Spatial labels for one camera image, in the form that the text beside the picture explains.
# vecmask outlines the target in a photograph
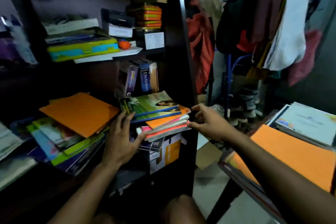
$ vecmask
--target orange envelope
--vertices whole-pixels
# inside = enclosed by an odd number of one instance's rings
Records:
[[[164,125],[172,120],[175,120],[179,117],[181,117],[182,115],[185,115],[185,114],[188,114],[191,112],[191,110],[187,107],[184,107],[184,106],[181,106],[181,105],[178,105],[178,107],[180,108],[181,110],[181,114],[179,115],[174,115],[174,116],[168,116],[168,117],[164,117],[164,118],[160,118],[160,119],[156,119],[156,120],[149,120],[149,121],[146,121],[146,124],[148,126],[150,126],[152,129],[154,128],[157,128],[158,126],[161,126],[161,125]]]
[[[83,92],[54,101],[39,110],[86,138],[96,133],[120,111]]]
[[[330,191],[336,164],[336,153],[333,151],[306,143],[266,125],[262,125],[251,139],[305,178]],[[238,154],[229,163],[258,183]]]

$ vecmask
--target white towel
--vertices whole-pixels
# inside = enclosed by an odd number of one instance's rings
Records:
[[[279,71],[300,62],[306,51],[305,19],[309,0],[287,0],[263,68]]]

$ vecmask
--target person's left hand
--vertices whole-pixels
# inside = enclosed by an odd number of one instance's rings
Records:
[[[102,164],[106,167],[126,164],[137,152],[140,143],[146,138],[147,133],[141,133],[134,142],[129,141],[130,122],[135,112],[128,115],[123,124],[122,120],[126,115],[124,110],[111,124],[110,132],[106,137],[106,146],[103,154]]]

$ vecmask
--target forearm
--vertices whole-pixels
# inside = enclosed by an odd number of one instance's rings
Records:
[[[77,190],[48,224],[90,223],[104,192],[120,165],[109,168],[98,165],[89,179]]]
[[[336,198],[240,132],[230,143],[288,223],[334,223]]]

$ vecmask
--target orange round object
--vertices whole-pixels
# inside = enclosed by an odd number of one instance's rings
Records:
[[[131,47],[131,43],[128,42],[128,41],[120,41],[118,43],[118,46],[119,46],[120,49],[127,50]]]

